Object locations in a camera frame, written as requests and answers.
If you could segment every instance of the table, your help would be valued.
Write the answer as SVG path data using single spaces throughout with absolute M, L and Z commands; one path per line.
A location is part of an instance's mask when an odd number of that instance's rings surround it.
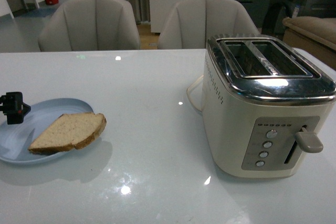
M 82 150 L 38 165 L 0 162 L 0 223 L 334 223 L 336 108 L 318 134 L 323 152 L 308 154 L 294 176 L 233 178 L 214 164 L 185 93 L 203 74 L 204 55 L 0 54 L 0 94 L 21 91 L 29 105 L 77 98 L 107 118 Z

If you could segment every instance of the toaster power cord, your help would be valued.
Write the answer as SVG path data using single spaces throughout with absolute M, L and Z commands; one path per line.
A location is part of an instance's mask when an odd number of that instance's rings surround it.
M 197 110 L 198 112 L 202 112 L 202 109 L 199 108 L 195 102 L 193 101 L 193 99 L 191 98 L 191 92 L 203 81 L 203 75 L 201 75 L 193 84 L 191 84 L 188 88 L 187 88 L 187 97 L 188 100 L 190 101 L 190 104 L 194 107 L 195 110 Z

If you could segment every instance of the bread crust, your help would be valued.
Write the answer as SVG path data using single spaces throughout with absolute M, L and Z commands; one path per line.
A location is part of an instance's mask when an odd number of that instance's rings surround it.
M 33 153 L 33 154 L 52 154 L 52 153 L 57 153 L 57 152 L 67 152 L 72 150 L 73 148 L 75 149 L 82 149 L 86 146 L 88 146 L 89 144 L 91 144 L 94 140 L 96 140 L 100 134 L 103 132 L 103 130 L 105 129 L 106 126 L 106 118 L 103 114 L 99 113 L 97 115 L 102 115 L 102 121 L 99 124 L 99 127 L 96 128 L 96 130 L 90 134 L 87 138 L 85 138 L 84 140 L 80 141 L 77 144 L 72 144 L 72 143 L 68 143 L 66 145 L 63 146 L 53 146 L 53 147 L 29 147 L 28 150 Z

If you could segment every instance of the chair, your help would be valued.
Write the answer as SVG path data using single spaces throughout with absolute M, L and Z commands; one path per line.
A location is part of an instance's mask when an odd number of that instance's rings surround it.
M 138 50 L 132 6 L 125 0 L 69 0 L 38 37 L 41 51 Z
M 168 13 L 159 49 L 205 48 L 219 34 L 260 34 L 247 11 L 235 0 L 184 0 Z

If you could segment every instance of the toaster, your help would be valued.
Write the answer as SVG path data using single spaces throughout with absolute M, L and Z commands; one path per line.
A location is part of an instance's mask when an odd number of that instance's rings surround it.
M 317 137 L 336 84 L 282 41 L 218 35 L 206 43 L 202 115 L 214 162 L 243 178 L 289 177 Z

